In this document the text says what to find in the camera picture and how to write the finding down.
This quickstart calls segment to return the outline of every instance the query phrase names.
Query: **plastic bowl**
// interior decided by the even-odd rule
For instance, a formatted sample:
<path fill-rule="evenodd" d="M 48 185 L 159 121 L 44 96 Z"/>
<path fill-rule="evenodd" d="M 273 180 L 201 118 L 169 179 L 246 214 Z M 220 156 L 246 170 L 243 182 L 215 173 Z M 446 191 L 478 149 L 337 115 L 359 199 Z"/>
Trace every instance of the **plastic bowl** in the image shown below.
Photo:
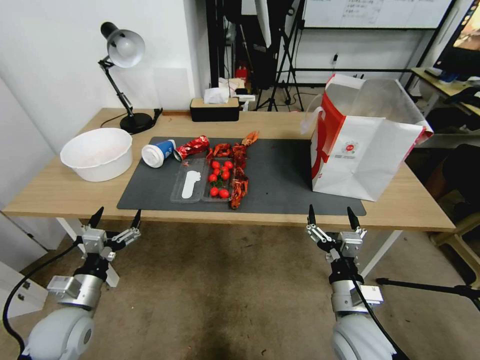
<path fill-rule="evenodd" d="M 132 165 L 132 136 L 112 127 L 87 131 L 65 144 L 60 160 L 82 179 L 110 180 Z"/>

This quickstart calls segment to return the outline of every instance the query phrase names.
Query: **tripod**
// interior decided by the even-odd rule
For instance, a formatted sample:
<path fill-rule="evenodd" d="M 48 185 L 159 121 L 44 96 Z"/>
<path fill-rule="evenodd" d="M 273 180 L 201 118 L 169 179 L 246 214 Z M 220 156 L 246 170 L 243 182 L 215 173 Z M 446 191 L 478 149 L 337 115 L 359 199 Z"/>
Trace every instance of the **tripod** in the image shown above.
<path fill-rule="evenodd" d="M 457 285 L 454 287 L 449 286 L 437 286 L 437 285 L 427 285 L 427 284 L 420 284 L 416 282 L 404 282 L 404 281 L 394 281 L 390 280 L 387 277 L 378 277 L 375 279 L 377 284 L 379 285 L 393 285 L 402 288 L 410 288 L 410 289 L 420 289 L 420 290 L 429 290 L 435 291 L 439 293 L 447 293 L 447 294 L 456 294 L 466 298 L 469 298 L 475 307 L 480 311 L 480 290 L 472 289 L 470 286 L 467 285 Z"/>
<path fill-rule="evenodd" d="M 288 78 L 290 78 L 290 73 L 293 78 L 293 82 L 295 83 L 295 88 L 296 88 L 296 94 L 298 95 L 298 102 L 300 103 L 300 108 L 301 111 L 304 111 L 304 106 L 302 104 L 302 98 L 300 97 L 300 90 L 299 86 L 297 84 L 297 77 L 295 74 L 295 68 L 293 66 L 293 52 L 295 52 L 295 43 L 297 42 L 297 27 L 299 25 L 299 22 L 301 21 L 302 14 L 304 13 L 304 7 L 305 7 L 305 0 L 300 0 L 298 3 L 298 8 L 296 10 L 295 17 L 293 18 L 293 24 L 291 25 L 290 29 L 290 35 L 287 35 L 285 32 L 285 22 L 283 23 L 282 27 L 278 30 L 280 32 L 280 36 L 283 38 L 283 57 L 281 59 L 280 63 L 280 69 L 277 72 L 275 82 L 273 83 L 273 91 L 271 92 L 271 96 L 265 100 L 262 104 L 260 104 L 260 98 L 262 97 L 262 89 L 260 89 L 260 94 L 258 94 L 258 101 L 256 102 L 256 108 L 255 111 L 257 111 L 259 108 L 264 106 L 265 104 L 268 103 L 268 111 L 272 111 L 272 106 L 275 107 L 275 110 L 278 111 L 279 109 L 277 108 L 277 104 L 275 103 L 275 93 L 277 92 L 277 87 L 280 85 L 280 76 L 282 75 L 282 70 L 284 68 L 284 63 L 286 58 L 288 57 L 288 62 L 289 62 L 289 67 L 288 67 Z M 290 43 L 292 41 L 292 37 L 295 33 L 295 40 L 293 42 L 293 48 L 292 48 L 292 54 L 290 54 Z M 290 94 L 288 89 L 286 89 L 287 96 L 290 99 Z"/>

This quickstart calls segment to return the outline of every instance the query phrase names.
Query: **paper bag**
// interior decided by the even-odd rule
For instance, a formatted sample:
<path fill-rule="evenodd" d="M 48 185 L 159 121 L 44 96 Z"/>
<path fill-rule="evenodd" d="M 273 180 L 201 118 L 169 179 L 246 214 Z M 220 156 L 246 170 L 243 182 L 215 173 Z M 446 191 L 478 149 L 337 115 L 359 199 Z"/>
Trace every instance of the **paper bag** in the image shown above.
<path fill-rule="evenodd" d="M 392 79 L 334 74 L 313 119 L 313 191 L 363 200 L 378 200 L 415 144 L 433 134 Z"/>

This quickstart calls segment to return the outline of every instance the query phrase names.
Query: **lamp base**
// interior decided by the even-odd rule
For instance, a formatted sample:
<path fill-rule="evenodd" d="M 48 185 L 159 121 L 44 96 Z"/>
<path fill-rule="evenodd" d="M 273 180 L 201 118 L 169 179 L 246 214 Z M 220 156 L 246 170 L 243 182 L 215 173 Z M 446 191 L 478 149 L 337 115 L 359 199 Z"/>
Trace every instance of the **lamp base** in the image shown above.
<path fill-rule="evenodd" d="M 155 121 L 152 117 L 142 112 L 134 113 L 133 117 L 127 115 L 120 121 L 120 128 L 130 134 L 141 133 L 154 125 Z"/>

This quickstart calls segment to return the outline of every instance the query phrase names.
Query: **gray desk mat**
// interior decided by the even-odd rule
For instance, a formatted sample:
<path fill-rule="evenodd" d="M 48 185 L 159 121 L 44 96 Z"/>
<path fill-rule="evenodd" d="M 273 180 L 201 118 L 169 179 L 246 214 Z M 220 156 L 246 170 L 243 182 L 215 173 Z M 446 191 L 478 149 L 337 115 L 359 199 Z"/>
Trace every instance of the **gray desk mat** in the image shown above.
<path fill-rule="evenodd" d="M 168 137 L 153 137 L 150 144 Z M 191 140 L 175 137 L 176 143 Z M 210 146 L 233 144 L 238 139 L 210 138 Z M 206 153 L 192 157 L 204 157 Z M 172 203 L 170 195 L 177 179 L 180 163 L 173 155 L 159 168 L 152 168 L 140 160 L 125 188 L 118 209 L 239 212 L 256 214 L 308 214 L 313 204 L 318 215 L 347 215 L 350 206 L 358 216 L 366 211 L 358 199 L 312 191 L 310 141 L 287 139 L 259 139 L 247 150 L 245 174 L 249 178 L 248 194 L 240 207 L 232 210 L 228 203 L 205 202 Z"/>

